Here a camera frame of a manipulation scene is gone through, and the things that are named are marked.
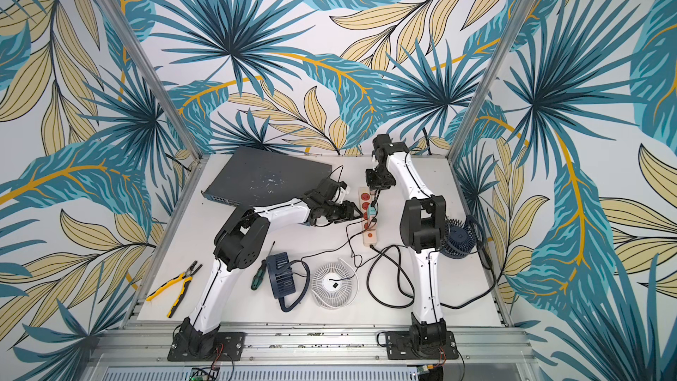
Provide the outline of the beige power strip red sockets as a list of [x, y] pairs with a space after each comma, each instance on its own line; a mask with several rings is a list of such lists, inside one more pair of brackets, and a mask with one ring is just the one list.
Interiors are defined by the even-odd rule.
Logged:
[[359, 188], [358, 199], [363, 218], [363, 227], [361, 228], [362, 242], [365, 247], [370, 248], [370, 246], [377, 244], [377, 217], [369, 220], [367, 212], [369, 206], [377, 208], [377, 192], [363, 186]]

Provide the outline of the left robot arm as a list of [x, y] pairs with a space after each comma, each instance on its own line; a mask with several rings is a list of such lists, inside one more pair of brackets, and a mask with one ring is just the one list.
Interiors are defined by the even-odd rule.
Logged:
[[234, 284], [244, 269], [259, 259], [269, 231], [289, 225], [317, 226], [362, 218], [361, 209], [346, 200], [347, 184], [326, 178], [298, 198], [271, 206], [238, 206], [214, 239], [214, 262], [210, 278], [189, 317], [173, 335], [167, 359], [171, 362], [200, 361], [216, 354], [221, 315]]

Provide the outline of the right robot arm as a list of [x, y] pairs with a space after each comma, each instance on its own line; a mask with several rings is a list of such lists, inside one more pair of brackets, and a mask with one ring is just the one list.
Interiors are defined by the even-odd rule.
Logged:
[[414, 265], [414, 311], [409, 335], [418, 354], [444, 347], [447, 326], [437, 284], [438, 259], [446, 231], [446, 201], [435, 195], [414, 167], [408, 147], [387, 134], [373, 139], [375, 169], [366, 170], [371, 190], [397, 186], [404, 196], [400, 237]]

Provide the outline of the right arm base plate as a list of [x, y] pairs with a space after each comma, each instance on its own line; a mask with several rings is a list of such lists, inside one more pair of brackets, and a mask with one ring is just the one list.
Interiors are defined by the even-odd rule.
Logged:
[[389, 360], [456, 360], [459, 358], [454, 334], [446, 322], [420, 322], [411, 314], [412, 324], [407, 331], [382, 331], [377, 334], [377, 345], [387, 349]]

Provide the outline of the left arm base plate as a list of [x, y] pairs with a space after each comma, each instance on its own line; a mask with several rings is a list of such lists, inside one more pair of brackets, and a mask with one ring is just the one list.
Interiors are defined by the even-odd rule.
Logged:
[[218, 327], [210, 333], [202, 333], [186, 317], [173, 333], [167, 359], [170, 362], [239, 362], [245, 337], [246, 333], [220, 332]]

